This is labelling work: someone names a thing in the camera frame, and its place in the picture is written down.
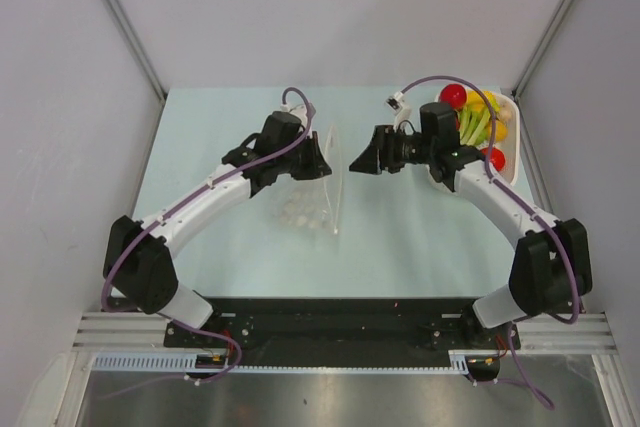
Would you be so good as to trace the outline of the clear dotted zip top bag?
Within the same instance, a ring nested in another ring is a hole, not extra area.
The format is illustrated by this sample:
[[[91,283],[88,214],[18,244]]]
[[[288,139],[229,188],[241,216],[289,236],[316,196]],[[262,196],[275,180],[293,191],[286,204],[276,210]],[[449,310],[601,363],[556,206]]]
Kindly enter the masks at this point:
[[[339,130],[331,124],[321,153],[332,169],[329,176],[308,181],[286,177],[273,198],[274,218],[290,229],[337,235],[342,210],[344,162]]]

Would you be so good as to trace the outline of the red tomato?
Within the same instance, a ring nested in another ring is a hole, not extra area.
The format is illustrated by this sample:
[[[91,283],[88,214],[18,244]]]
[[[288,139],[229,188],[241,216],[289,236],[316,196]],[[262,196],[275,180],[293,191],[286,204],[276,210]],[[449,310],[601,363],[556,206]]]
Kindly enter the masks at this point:
[[[439,94],[439,101],[447,103],[456,111],[460,111],[467,102],[467,91],[460,84],[448,84],[441,90]]]

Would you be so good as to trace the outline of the red apple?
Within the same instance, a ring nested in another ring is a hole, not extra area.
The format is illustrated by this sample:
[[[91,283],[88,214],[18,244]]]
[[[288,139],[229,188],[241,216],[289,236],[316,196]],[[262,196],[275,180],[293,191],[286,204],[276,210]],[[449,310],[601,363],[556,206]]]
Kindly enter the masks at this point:
[[[489,149],[488,147],[485,147],[481,150],[481,153],[484,155],[485,159],[490,162],[495,171],[502,172],[506,167],[506,157],[499,148],[493,147],[492,149]]]

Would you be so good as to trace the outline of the orange yellow peach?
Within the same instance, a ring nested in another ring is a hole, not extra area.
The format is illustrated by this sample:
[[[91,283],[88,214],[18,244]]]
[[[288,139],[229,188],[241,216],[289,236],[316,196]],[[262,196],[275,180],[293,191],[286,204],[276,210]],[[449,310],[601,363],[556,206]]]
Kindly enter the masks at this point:
[[[500,120],[496,120],[495,122],[490,121],[487,125],[487,140],[491,139],[491,136],[494,136],[494,141],[496,143],[500,143],[504,141],[509,135],[509,129],[507,125]]]

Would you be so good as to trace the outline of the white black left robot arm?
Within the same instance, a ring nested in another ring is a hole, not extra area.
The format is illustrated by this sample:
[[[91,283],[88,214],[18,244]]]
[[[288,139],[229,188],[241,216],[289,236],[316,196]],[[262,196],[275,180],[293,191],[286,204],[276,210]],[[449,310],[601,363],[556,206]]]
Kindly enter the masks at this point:
[[[207,179],[167,208],[134,220],[117,219],[111,227],[103,277],[135,308],[186,325],[197,345],[214,344],[221,323],[214,307],[182,284],[174,260],[217,216],[252,199],[282,175],[311,181],[330,175],[309,108],[275,111],[262,130],[229,151]]]

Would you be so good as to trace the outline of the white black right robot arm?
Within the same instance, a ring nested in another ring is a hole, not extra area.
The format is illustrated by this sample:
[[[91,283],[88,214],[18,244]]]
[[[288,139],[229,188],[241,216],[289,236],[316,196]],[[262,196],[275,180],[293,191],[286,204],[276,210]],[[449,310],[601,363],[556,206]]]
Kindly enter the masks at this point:
[[[514,249],[506,284],[476,299],[461,316],[461,335],[473,348],[484,348],[498,329],[540,314],[554,316],[572,307],[576,321],[580,299],[593,279],[585,226],[561,221],[521,198],[479,149],[463,145],[456,114],[446,103],[419,109],[421,129],[407,133],[400,124],[377,125],[369,145],[350,164],[352,172],[398,173],[406,165],[425,165],[431,178],[474,204]]]

